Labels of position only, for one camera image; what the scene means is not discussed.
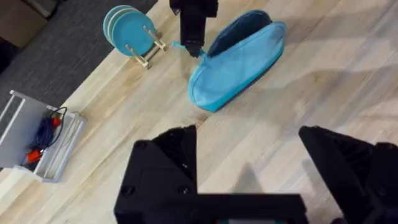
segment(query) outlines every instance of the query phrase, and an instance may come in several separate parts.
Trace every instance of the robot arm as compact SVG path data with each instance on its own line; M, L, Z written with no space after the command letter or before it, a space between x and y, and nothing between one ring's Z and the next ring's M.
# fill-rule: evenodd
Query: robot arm
M206 18L217 16L218 0L170 0L170 8L180 13L181 44L198 57L205 43Z

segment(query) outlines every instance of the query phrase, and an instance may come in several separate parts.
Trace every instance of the blue strap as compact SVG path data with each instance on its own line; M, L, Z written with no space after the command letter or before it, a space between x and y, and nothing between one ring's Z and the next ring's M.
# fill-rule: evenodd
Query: blue strap
M178 43L178 42L176 42L176 41L173 41L173 42L172 42L172 46L178 47L178 48L181 48L181 49L186 50L186 48L184 47L184 45L182 45L182 44L180 44L180 43ZM200 49L200 50L199 50L199 57L201 57L201 58L205 58L205 57L206 57L206 52L205 52L203 49Z

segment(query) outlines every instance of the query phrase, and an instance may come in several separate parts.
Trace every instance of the gray carpet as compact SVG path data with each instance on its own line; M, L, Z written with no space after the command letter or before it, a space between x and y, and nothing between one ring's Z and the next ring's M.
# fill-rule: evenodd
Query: gray carpet
M156 0L68 0L49 24L0 74L0 111L16 90L60 106L113 49L102 31L106 13L120 4L147 12Z

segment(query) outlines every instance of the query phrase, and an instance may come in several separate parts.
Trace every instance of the wooden tabletop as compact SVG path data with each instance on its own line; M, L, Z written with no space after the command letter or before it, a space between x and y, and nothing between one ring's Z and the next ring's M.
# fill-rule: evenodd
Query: wooden tabletop
M88 124L60 183L0 172L0 223L115 223L134 142L189 124L198 128L200 192L297 192L311 223L338 216L297 133L319 125L369 142L398 142L398 2L220 0L204 49L250 9L288 25L283 56L253 86L210 113L188 99L198 59L170 48L144 70L112 51L65 102ZM148 15L166 43L179 39L179 17L168 1Z

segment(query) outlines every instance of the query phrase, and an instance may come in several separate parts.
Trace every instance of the black cable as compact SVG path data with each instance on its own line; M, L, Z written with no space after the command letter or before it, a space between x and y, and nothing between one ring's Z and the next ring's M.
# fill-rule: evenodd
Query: black cable
M62 114L62 121L60 126L60 131L58 132L57 136L54 137L54 129L52 124L52 116L59 112L60 110L64 110ZM38 149L46 149L52 146L60 137L62 129L63 129L63 122L65 119L65 114L67 113L68 108L66 106L56 109L52 111L47 117L45 117L39 126L39 130L37 130L36 137L34 139L33 147Z

